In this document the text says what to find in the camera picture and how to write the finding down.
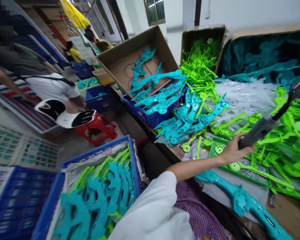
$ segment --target workbench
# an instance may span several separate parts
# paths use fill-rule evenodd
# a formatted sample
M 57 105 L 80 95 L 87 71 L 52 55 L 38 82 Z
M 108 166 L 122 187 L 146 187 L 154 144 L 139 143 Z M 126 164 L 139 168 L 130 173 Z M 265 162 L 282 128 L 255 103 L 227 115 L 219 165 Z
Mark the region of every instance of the workbench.
M 111 88 L 122 97 L 122 92 L 120 90 L 115 89 L 114 85 Z M 142 122 L 148 130 L 157 135 L 157 132 L 149 127 L 146 123 Z M 174 145 L 169 147 L 168 144 L 160 144 L 164 145 L 165 148 L 170 151 L 176 158 L 181 161 L 184 156 L 184 151 L 179 145 Z M 272 208 L 268 203 L 266 206 L 267 211 L 273 216 L 273 218 L 287 231 L 287 233 L 294 239 L 300 239 L 300 200 L 295 199 L 293 197 L 289 197 L 285 194 L 278 193 L 275 196 L 275 207 Z M 250 232 L 257 239 L 270 239 L 267 235 L 266 230 L 259 224 L 245 218 L 239 217 L 237 218 L 250 230 Z

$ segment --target gray tool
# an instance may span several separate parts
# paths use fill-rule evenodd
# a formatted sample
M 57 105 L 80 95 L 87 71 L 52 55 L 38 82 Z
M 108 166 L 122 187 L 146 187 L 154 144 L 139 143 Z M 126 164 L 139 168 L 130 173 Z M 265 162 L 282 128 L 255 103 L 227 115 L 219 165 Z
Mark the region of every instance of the gray tool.
M 294 81 L 290 87 L 290 92 L 288 95 L 287 102 L 279 109 L 279 111 L 274 116 L 265 116 L 261 118 L 253 129 L 244 136 L 238 143 L 239 150 L 255 144 L 261 138 L 264 138 L 275 126 L 278 124 L 278 120 L 282 115 L 288 110 L 292 101 L 300 96 L 300 76 Z

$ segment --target woman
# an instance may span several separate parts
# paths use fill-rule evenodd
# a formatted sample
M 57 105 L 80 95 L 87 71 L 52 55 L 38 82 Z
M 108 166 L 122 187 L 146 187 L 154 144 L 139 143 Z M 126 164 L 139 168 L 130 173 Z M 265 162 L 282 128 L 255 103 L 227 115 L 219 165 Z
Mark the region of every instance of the woman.
M 76 62 L 84 61 L 84 58 L 80 55 L 80 53 L 71 41 L 67 42 L 67 49 L 70 52 L 73 60 L 75 60 Z
M 188 212 L 174 206 L 177 206 L 177 197 L 179 199 L 187 194 L 186 186 L 182 186 L 185 180 L 209 169 L 236 162 L 255 150 L 254 146 L 238 150 L 238 142 L 245 134 L 235 135 L 216 157 L 170 166 L 139 196 L 118 222 L 109 239 L 228 239 L 222 225 L 201 202 L 188 199 L 187 204 L 193 205 Z

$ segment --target red plastic stool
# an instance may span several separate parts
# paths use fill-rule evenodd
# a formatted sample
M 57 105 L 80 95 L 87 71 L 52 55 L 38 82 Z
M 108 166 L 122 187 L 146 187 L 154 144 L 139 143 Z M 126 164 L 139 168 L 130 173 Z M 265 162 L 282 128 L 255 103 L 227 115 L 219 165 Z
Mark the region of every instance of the red plastic stool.
M 91 142 L 94 146 L 98 147 L 100 143 L 104 142 L 106 139 L 115 139 L 118 134 L 114 130 L 116 125 L 109 122 L 101 114 L 96 113 L 94 120 L 91 122 L 76 127 L 76 132 Z M 94 139 L 98 134 L 103 133 L 104 135 L 98 139 Z

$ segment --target gray shirt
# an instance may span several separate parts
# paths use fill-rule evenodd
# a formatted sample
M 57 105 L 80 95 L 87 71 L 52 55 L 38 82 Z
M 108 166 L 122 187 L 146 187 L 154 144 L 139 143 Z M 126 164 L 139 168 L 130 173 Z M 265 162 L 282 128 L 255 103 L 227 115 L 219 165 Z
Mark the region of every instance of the gray shirt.
M 0 66 L 19 76 L 38 76 L 53 73 L 43 63 L 46 60 L 31 49 L 14 43 L 13 50 L 0 49 Z

